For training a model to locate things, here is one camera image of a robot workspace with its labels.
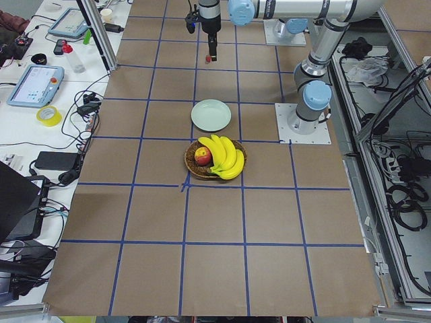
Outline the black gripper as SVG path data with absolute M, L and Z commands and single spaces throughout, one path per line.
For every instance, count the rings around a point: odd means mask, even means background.
M 217 33 L 221 30 L 221 10 L 219 0 L 198 0 L 192 5 L 190 1 L 189 12 L 185 18 L 186 28 L 190 34 L 195 32 L 195 24 L 200 23 L 202 30 L 208 34 L 207 43 L 209 59 L 217 61 Z

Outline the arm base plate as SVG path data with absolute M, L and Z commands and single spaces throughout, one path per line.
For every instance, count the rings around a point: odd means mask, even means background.
M 331 138 L 321 112 L 318 120 L 304 121 L 296 114 L 297 104 L 276 103 L 275 115 L 279 142 L 284 144 L 330 145 Z
M 279 18 L 264 21 L 265 41 L 272 46 L 306 46 L 306 18 Z

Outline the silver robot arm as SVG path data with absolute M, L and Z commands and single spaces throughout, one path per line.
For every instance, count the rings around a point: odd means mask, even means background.
M 332 98 L 331 86 L 323 81 L 330 58 L 349 26 L 336 18 L 327 18 L 318 33 L 318 38 L 306 59 L 294 72 L 299 103 L 293 112 L 290 126 L 300 135 L 315 132 L 321 114 Z
M 348 24 L 370 17 L 383 5 L 383 1 L 229 1 L 228 15 L 237 26 L 245 26 L 254 19 L 313 18 L 334 19 Z M 221 30 L 219 1 L 199 1 L 189 5 L 185 18 L 189 33 L 200 23 L 207 34 L 209 56 L 217 60 L 217 33 Z

